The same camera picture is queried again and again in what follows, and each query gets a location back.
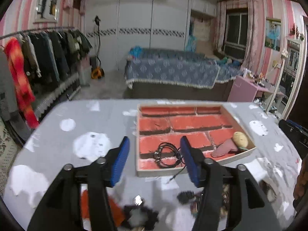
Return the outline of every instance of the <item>blue bedspread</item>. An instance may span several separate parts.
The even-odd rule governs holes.
[[[217,65],[216,60],[203,54],[161,49],[143,49],[125,69],[129,88],[134,82],[148,82],[211,89],[215,83],[234,80],[241,74],[236,68]]]

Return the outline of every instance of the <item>framed painting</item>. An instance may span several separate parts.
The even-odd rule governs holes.
[[[60,0],[38,0],[34,23],[58,22],[60,3]]]
[[[281,45],[281,20],[267,18],[264,46],[280,51]]]

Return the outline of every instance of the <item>pink cabinet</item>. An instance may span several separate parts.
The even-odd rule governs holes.
[[[233,82],[228,102],[253,102],[258,91],[261,93],[268,92],[266,88],[255,85],[250,81],[250,79],[237,76]]]

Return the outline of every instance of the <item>red brick pattern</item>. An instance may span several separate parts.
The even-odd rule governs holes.
[[[224,128],[209,131],[210,137],[213,139],[215,145],[224,143],[227,139],[232,138],[235,130],[233,128]]]
[[[220,107],[198,107],[197,114],[220,114]]]
[[[232,127],[231,122],[227,119],[227,117],[225,115],[216,115],[216,117],[220,121],[222,126]]]
[[[185,134],[169,133],[164,135],[141,136],[139,140],[139,152],[141,154],[155,152],[158,148],[158,145],[162,142],[170,142],[175,145],[176,148],[179,148],[180,139],[184,135],[187,137],[192,147],[202,148],[212,146],[205,132],[192,132]],[[163,152],[172,151],[170,149],[164,148]]]
[[[141,135],[163,134],[170,132],[170,124],[164,117],[142,117],[138,119]]]
[[[235,132],[229,120],[220,113],[220,107],[145,106],[141,108],[138,126],[139,169],[158,169],[153,153],[159,144],[170,142],[179,148],[184,135],[192,147],[203,151],[205,157],[218,161],[235,155],[229,153],[222,157],[211,157],[211,152]],[[164,163],[174,164],[176,158],[172,156],[170,149],[163,149]]]
[[[221,119],[216,115],[204,116],[173,116],[170,117],[172,129],[175,132],[189,132],[190,130],[209,130],[221,128]]]

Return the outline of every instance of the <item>orange cloth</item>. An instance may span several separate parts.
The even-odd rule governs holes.
[[[113,216],[113,221],[115,222],[115,225],[119,227],[121,223],[125,220],[122,209],[117,206],[117,204],[112,200],[112,198],[108,197],[108,201]],[[89,196],[87,190],[85,190],[81,195],[81,216],[83,219],[90,218]]]
[[[30,128],[37,128],[39,122],[33,112],[31,102],[35,101],[28,78],[25,74],[23,53],[16,38],[11,38],[4,48],[9,61],[9,69],[15,85],[16,100]]]

